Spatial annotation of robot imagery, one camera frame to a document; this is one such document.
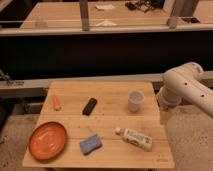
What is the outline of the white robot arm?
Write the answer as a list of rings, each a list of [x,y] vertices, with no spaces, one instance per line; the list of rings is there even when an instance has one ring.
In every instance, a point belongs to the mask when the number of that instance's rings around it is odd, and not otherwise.
[[[163,86],[156,95],[160,107],[168,110],[185,99],[213,118],[213,90],[200,82],[203,74],[203,68],[196,62],[167,70],[162,76]]]

